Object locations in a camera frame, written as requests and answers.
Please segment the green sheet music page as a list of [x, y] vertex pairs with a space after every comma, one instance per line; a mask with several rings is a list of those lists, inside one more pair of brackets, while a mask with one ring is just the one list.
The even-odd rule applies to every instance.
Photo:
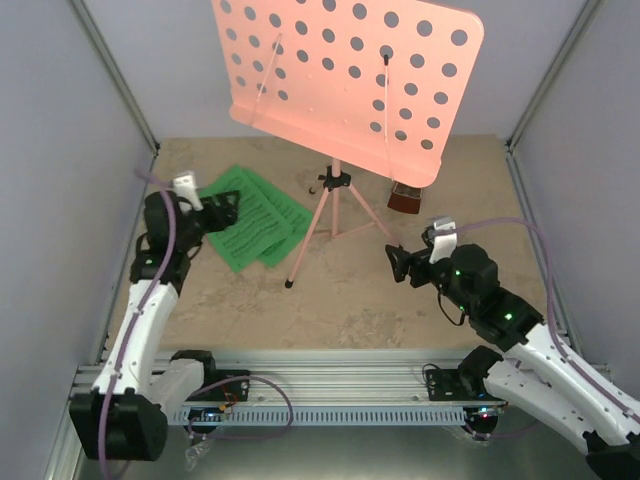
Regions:
[[235, 225], [209, 236], [234, 272], [255, 261], [273, 268], [301, 242], [312, 213], [254, 171], [235, 165], [205, 187], [201, 195], [239, 191]]
[[273, 244], [288, 237], [293, 228], [242, 167], [229, 168], [204, 188], [205, 193], [211, 194], [231, 190], [240, 192], [237, 221], [224, 231], [209, 234], [208, 240], [230, 269], [237, 273]]

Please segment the brown wooden metronome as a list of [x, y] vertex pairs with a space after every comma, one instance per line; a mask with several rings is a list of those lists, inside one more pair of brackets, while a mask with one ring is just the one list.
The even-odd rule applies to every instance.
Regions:
[[421, 188], [394, 181], [387, 207], [399, 213], [417, 215], [421, 208], [422, 193]]

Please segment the pink tripod music stand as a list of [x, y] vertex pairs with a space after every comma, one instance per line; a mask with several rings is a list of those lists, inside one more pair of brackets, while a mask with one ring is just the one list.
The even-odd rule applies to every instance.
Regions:
[[481, 49], [474, 13], [427, 1], [215, 1], [233, 120], [411, 187], [437, 178]]

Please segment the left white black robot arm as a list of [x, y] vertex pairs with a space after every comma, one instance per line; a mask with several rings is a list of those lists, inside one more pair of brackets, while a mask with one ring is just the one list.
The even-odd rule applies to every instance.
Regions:
[[89, 392], [73, 395], [69, 414], [92, 460], [155, 461], [170, 417], [191, 396], [218, 390], [213, 356], [180, 351], [154, 377], [156, 354], [192, 260], [210, 233], [238, 220], [239, 191], [206, 197], [160, 190], [144, 201], [146, 230], [135, 243], [127, 310], [113, 348]]

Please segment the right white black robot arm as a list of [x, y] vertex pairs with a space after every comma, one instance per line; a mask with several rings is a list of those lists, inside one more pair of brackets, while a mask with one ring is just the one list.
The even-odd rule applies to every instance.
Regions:
[[500, 285], [498, 266], [476, 244], [432, 261], [435, 249], [385, 248], [396, 282], [433, 285], [484, 340], [460, 364], [459, 387], [471, 399], [487, 394], [525, 411], [584, 454], [601, 479], [639, 476], [639, 403], [571, 348], [552, 337], [542, 315]]

